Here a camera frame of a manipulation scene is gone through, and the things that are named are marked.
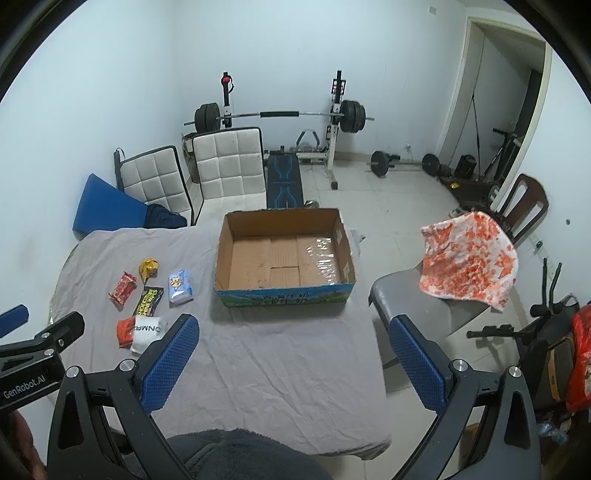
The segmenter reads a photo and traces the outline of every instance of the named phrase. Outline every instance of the plastic wrap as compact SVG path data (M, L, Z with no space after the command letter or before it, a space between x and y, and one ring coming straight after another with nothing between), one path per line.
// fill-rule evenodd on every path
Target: plastic wrap
M335 246L330 237L317 237L316 244L309 245L306 251L313 265L316 266L325 285L340 283L339 263L336 258Z

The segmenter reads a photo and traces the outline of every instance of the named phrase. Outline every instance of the barbell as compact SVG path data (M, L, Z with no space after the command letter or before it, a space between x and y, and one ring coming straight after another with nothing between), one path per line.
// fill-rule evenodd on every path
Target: barbell
M388 173L390 168L394 168L397 165L406 165L406 166L420 166L422 169L432 177L451 177L452 170L449 166L444 165L439 162L439 159L436 155L432 153L428 153L423 157L421 163L414 162L414 161L401 161L400 155L390 155L383 151L375 151L374 154L371 156L371 161L369 162L371 170L376 174L378 177L383 177Z
M195 125L198 134L215 132L220 130L221 120L228 118L245 118L249 116L258 116L260 118L270 117L288 117L288 116L329 116L340 124L340 129L345 133L356 134L363 130L366 121L374 121L365 115L365 107L354 100L343 100L340 104L340 112L321 113L321 112L299 112L299 111L270 111L257 113L238 113L236 115L220 115L220 108L216 103L204 103L195 110L193 122L187 122L185 125Z

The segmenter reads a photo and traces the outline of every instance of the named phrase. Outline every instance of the weight bench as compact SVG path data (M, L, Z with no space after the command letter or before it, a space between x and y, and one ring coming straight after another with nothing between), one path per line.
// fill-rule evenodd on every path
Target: weight bench
M267 160L267 208L302 208L304 192L295 153L269 152Z

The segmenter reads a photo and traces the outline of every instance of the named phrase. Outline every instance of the blue rubber pad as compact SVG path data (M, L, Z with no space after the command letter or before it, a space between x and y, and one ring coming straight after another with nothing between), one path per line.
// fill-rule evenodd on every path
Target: blue rubber pad
M390 320L390 346L423 406L441 413L447 404L445 380L399 318Z
M199 323L189 317L144 377L141 404L147 414L164 407L198 341Z
M0 338L8 335L29 320L29 311L24 305L14 307L0 315Z

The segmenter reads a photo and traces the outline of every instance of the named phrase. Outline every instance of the black snack package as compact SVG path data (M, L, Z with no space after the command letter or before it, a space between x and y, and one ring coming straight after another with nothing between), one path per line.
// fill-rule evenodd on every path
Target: black snack package
M143 315L144 317L153 317L156 306L164 294L162 287L144 287L142 296L139 298L134 315Z

